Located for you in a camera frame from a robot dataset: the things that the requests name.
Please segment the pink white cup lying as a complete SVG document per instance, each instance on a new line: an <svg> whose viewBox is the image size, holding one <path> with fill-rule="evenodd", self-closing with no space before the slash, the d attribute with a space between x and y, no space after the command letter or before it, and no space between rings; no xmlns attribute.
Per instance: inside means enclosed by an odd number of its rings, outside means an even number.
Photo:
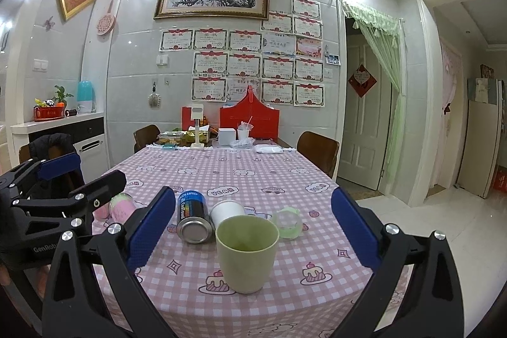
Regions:
<svg viewBox="0 0 507 338"><path fill-rule="evenodd" d="M135 210L133 198L127 193L119 193L95 210L94 217L100 221L111 219L113 222L125 224Z"/></svg>

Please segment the pale green plastic cup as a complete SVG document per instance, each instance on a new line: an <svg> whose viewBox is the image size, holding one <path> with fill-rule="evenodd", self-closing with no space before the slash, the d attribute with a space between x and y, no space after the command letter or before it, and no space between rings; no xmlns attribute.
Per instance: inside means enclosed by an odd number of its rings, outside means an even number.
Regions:
<svg viewBox="0 0 507 338"><path fill-rule="evenodd" d="M278 250L279 229L252 215L225 219L216 230L219 267L235 292L258 292L269 280Z"/></svg>

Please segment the black jacket on chair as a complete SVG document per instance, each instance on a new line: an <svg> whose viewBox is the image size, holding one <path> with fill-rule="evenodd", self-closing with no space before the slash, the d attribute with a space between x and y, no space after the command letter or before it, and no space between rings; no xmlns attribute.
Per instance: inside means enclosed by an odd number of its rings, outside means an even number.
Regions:
<svg viewBox="0 0 507 338"><path fill-rule="evenodd" d="M28 144L30 157L42 161L38 199L64 199L84 185L81 160L69 134L44 135Z"/></svg>

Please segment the red basket on counter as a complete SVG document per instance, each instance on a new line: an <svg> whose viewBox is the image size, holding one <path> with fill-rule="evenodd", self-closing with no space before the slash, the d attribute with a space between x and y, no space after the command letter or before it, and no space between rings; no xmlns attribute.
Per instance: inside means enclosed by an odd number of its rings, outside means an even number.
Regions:
<svg viewBox="0 0 507 338"><path fill-rule="evenodd" d="M36 106L34 107L34 122L62 119L64 111L62 106Z"/></svg>

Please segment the brown chair left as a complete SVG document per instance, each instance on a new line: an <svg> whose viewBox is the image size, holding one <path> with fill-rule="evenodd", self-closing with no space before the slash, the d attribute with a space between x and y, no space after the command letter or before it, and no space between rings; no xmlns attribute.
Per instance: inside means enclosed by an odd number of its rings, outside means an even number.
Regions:
<svg viewBox="0 0 507 338"><path fill-rule="evenodd" d="M154 125L150 124L148 126L145 126L133 133L134 137L134 147L133 150L135 153L140 151L141 149L145 148L147 145L151 145L153 143L156 143L158 141L158 137L161 131L159 128Z"/></svg>

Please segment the blue white humidifier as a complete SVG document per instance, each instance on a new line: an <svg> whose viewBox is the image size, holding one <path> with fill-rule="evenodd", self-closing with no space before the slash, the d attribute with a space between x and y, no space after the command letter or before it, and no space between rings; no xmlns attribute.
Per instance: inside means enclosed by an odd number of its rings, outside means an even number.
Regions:
<svg viewBox="0 0 507 338"><path fill-rule="evenodd" d="M81 80L77 85L77 111L80 114L94 111L94 88L89 80Z"/></svg>

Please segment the pink checkered tablecloth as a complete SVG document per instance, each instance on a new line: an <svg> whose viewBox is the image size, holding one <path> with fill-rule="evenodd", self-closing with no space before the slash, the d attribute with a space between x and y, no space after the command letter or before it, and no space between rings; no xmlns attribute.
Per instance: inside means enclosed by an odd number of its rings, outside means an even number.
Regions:
<svg viewBox="0 0 507 338"><path fill-rule="evenodd" d="M168 186L195 189L209 205L237 201L262 218L284 207L302 216L303 233L279 243L269 281L252 295L225 283L214 243L186 244L170 224L136 276L180 337L328 337L371 277L333 216L333 181L296 151L147 147L117 169L139 207Z"/></svg>

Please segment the white tissue box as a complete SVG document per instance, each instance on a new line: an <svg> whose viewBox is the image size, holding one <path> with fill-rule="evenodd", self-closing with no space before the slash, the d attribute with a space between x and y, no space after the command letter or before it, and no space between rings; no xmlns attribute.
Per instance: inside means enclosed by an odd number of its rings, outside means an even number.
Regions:
<svg viewBox="0 0 507 338"><path fill-rule="evenodd" d="M217 139L221 147L229 147L236 140L236 129L219 128Z"/></svg>

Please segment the clear green tape roll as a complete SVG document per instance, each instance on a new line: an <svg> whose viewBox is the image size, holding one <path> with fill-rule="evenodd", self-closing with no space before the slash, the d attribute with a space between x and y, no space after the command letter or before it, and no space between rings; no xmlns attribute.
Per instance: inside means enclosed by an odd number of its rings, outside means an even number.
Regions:
<svg viewBox="0 0 507 338"><path fill-rule="evenodd" d="M294 207L283 207L273 213L273 224L279 229L282 239L297 239L303 232L303 220L301 213Z"/></svg>

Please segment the brown chair right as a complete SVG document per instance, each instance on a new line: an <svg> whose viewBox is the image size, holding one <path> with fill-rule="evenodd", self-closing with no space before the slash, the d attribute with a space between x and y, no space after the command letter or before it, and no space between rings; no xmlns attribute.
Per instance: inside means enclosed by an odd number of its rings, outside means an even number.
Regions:
<svg viewBox="0 0 507 338"><path fill-rule="evenodd" d="M312 131L303 132L297 142L297 151L329 178L334 174L338 150L339 142Z"/></svg>

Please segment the red gift box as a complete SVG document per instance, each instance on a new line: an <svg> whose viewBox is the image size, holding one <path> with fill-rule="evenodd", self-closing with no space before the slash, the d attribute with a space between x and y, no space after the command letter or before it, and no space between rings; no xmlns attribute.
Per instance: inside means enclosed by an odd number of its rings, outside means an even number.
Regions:
<svg viewBox="0 0 507 338"><path fill-rule="evenodd" d="M232 106L223 106L219 110L219 127L239 130L242 122L253 126L250 136L255 139L273 140L279 138L280 111L262 103L251 86L247 87L244 97Z"/></svg>

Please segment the white panel door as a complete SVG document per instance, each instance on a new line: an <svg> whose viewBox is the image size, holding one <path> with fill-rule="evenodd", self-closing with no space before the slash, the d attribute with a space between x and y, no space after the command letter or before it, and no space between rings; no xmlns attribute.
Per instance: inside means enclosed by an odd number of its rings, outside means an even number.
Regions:
<svg viewBox="0 0 507 338"><path fill-rule="evenodd" d="M346 101L338 176L377 189L387 148L392 86L362 34L349 36L346 46ZM361 64L377 83L359 98L348 80Z"/></svg>

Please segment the red diamond door decoration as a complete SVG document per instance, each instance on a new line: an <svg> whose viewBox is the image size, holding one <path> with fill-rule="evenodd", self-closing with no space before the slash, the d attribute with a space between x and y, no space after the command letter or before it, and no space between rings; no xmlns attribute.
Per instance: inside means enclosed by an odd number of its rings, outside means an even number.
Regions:
<svg viewBox="0 0 507 338"><path fill-rule="evenodd" d="M362 98L377 83L376 78L362 64L353 72L348 80L349 85Z"/></svg>

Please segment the green door curtain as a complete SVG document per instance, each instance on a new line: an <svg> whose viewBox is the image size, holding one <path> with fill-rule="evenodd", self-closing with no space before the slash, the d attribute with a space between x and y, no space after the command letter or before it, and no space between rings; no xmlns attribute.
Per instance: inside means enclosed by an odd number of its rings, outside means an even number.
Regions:
<svg viewBox="0 0 507 338"><path fill-rule="evenodd" d="M347 0L336 1L345 16L354 19L397 93L386 153L386 174L393 180L401 157L406 121L406 82L403 80L401 65L401 24L393 16L371 7Z"/></svg>

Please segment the pink round wall ornament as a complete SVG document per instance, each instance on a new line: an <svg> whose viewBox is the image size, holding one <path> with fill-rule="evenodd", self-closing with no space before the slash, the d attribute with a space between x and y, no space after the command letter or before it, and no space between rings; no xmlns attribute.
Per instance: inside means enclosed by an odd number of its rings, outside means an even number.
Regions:
<svg viewBox="0 0 507 338"><path fill-rule="evenodd" d="M115 0L110 1L106 13L101 16L100 20L97 22L96 32L98 36L105 36L108 34L115 24L116 17L114 13L112 13L114 2Z"/></svg>

